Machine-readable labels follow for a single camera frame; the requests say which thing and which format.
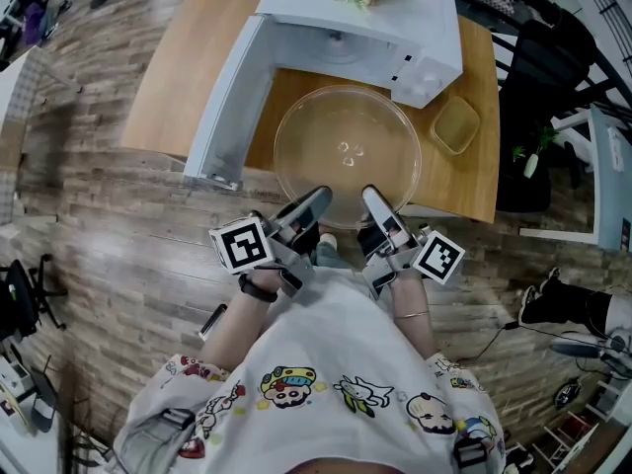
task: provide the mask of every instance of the cable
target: cable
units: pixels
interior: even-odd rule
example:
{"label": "cable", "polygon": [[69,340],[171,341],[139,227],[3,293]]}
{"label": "cable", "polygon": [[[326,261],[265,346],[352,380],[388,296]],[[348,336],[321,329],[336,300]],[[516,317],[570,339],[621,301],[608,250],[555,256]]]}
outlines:
{"label": "cable", "polygon": [[[614,370],[614,372],[616,372],[617,375],[621,375],[612,365],[610,365],[607,361],[604,362],[606,365],[608,365],[612,370]],[[616,379],[617,381],[629,381],[631,378],[630,377],[625,377],[625,378],[621,378],[621,377],[615,377],[613,374],[608,374],[607,372],[601,372],[600,370],[594,370],[594,369],[590,369],[590,368],[586,368],[586,364],[584,364],[584,367],[580,367],[580,363],[579,363],[579,359],[575,358],[575,365],[577,366],[577,368],[581,371],[581,372],[588,372],[588,373],[593,373],[593,374],[601,374],[602,376],[605,377],[611,377],[612,379]]]}
{"label": "cable", "polygon": [[571,337],[564,337],[564,336],[560,336],[558,334],[551,334],[550,332],[544,332],[543,330],[538,330],[536,328],[531,328],[531,327],[525,327],[524,325],[520,325],[517,321],[511,321],[510,323],[507,323],[502,329],[500,329],[496,335],[494,336],[494,339],[492,339],[489,344],[485,347],[484,350],[482,350],[480,353],[478,353],[476,356],[470,357],[470,358],[460,358],[458,359],[456,362],[457,363],[461,363],[462,361],[475,361],[478,358],[480,358],[489,348],[490,346],[494,343],[494,341],[498,338],[498,336],[501,335],[501,332],[503,332],[503,330],[514,330],[516,328],[523,328],[525,330],[531,330],[533,332],[537,332],[538,334],[544,334],[547,336],[551,336],[551,337],[557,337],[558,339],[565,339],[567,341],[573,341],[574,343],[580,343],[580,344],[584,344],[586,346],[592,346],[594,348],[599,348],[600,350],[603,349],[607,349],[606,347],[599,345],[599,344],[595,344],[595,343],[588,343],[586,341],[582,341],[579,339],[573,339]]}
{"label": "cable", "polygon": [[[607,359],[602,360],[603,363],[605,363],[607,366],[610,367],[610,370],[614,370],[618,375],[620,375],[621,377],[623,377],[623,381],[629,381],[630,379],[632,379],[632,376],[627,376],[627,375],[623,375],[621,372],[619,372],[619,369],[617,367],[615,367],[612,363],[610,363]],[[630,373],[630,369],[627,367],[624,367],[625,370],[627,370],[626,374]]]}
{"label": "cable", "polygon": [[496,335],[494,336],[494,339],[492,339],[489,344],[485,347],[484,350],[482,350],[480,353],[478,353],[476,356],[471,357],[471,358],[460,358],[458,359],[456,362],[457,363],[461,363],[462,361],[476,361],[478,358],[480,358],[486,350],[488,350],[490,348],[490,346],[494,343],[494,341],[498,338],[498,336],[501,335],[501,332],[503,332],[503,330],[505,330],[505,327],[503,327],[502,329],[500,329]]}

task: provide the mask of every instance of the white microwave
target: white microwave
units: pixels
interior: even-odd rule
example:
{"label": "white microwave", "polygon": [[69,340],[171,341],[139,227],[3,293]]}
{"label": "white microwave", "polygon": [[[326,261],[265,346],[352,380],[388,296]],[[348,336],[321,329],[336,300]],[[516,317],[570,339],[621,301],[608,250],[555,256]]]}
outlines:
{"label": "white microwave", "polygon": [[463,71],[454,0],[261,0],[202,114],[185,175],[237,190],[277,68],[389,89],[424,107]]}

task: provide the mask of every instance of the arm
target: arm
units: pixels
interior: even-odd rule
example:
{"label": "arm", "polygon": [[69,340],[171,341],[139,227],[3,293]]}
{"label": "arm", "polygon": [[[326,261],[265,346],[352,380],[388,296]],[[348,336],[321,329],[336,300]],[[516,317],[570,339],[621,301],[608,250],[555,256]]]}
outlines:
{"label": "arm", "polygon": [[[417,271],[402,272],[391,282],[395,325],[413,348],[428,359],[438,352],[422,277]],[[405,318],[409,314],[423,313]]]}
{"label": "arm", "polygon": [[[248,279],[271,293],[280,288],[278,271],[254,269],[248,274]],[[212,335],[202,346],[200,359],[225,370],[234,370],[259,338],[268,309],[268,302],[237,291]]]}

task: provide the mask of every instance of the wooden floor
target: wooden floor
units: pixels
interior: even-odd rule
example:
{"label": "wooden floor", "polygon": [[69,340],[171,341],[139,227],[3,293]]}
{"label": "wooden floor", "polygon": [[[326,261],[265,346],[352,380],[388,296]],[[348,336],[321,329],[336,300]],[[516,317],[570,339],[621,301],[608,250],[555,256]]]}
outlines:
{"label": "wooden floor", "polygon": [[[248,172],[244,191],[229,194],[185,183],[183,166],[169,158],[118,148],[143,71],[181,1],[112,0],[93,12],[89,0],[74,0],[45,48],[84,91],[75,99],[60,86],[41,86],[47,100],[31,118],[19,184],[31,212],[58,213],[59,222],[0,238],[7,263],[21,258],[32,265],[42,253],[54,255],[54,275],[69,296],[53,307],[68,330],[54,330],[44,317],[20,350],[39,366],[52,354],[53,367],[72,353],[90,397],[91,427],[105,438],[113,437],[131,396],[168,356],[199,347],[200,325],[236,288],[209,248],[207,229],[253,208],[270,214],[284,202],[270,175]],[[479,353],[499,325],[515,318],[519,292],[554,265],[564,269],[564,279],[595,289],[632,281],[625,257],[516,235],[520,224],[590,229],[592,183],[573,192],[563,172],[554,183],[544,218],[498,214],[494,226],[433,221],[467,250],[461,276],[447,287],[428,285],[447,356]],[[341,247],[357,259],[351,235],[341,237]],[[573,359],[547,350],[549,341],[526,330],[503,332],[472,364],[506,430],[523,441],[559,418],[553,395],[581,374]],[[582,377],[586,400],[598,376]]]}

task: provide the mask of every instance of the shoe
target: shoe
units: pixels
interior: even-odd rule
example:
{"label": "shoe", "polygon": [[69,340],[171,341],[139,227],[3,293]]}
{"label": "shoe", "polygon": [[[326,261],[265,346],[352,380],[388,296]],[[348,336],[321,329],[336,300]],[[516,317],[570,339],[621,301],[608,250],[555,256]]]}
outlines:
{"label": "shoe", "polygon": [[528,307],[531,302],[533,302],[537,298],[537,290],[535,286],[532,284],[529,288],[527,288],[522,294],[522,299],[520,303],[522,306],[520,307],[520,311],[517,313],[517,322],[519,325],[531,325],[532,321],[529,321],[531,316],[531,309]]}
{"label": "shoe", "polygon": [[322,233],[320,235],[320,242],[326,242],[332,246],[335,250],[338,250],[338,240],[333,233]]}
{"label": "shoe", "polygon": [[549,277],[540,284],[540,287],[539,287],[540,294],[544,293],[544,286],[546,286],[551,279],[558,279],[558,280],[560,279],[559,267],[554,267],[553,269],[549,271]]}

